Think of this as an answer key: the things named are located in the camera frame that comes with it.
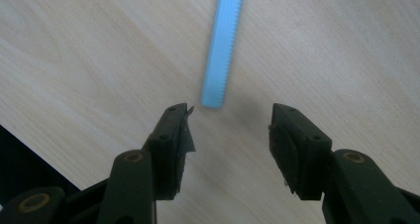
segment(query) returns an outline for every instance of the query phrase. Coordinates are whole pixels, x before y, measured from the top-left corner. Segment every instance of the wood grain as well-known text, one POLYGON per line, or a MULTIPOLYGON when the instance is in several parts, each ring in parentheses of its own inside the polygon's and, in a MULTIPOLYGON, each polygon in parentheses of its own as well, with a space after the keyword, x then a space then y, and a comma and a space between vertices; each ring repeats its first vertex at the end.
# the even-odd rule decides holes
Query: wood grain
POLYGON ((273 102, 420 193, 420 0, 244 0, 225 105, 199 104, 217 0, 0 0, 0 123, 77 186, 163 110, 197 152, 159 223, 324 223, 268 151, 273 102))

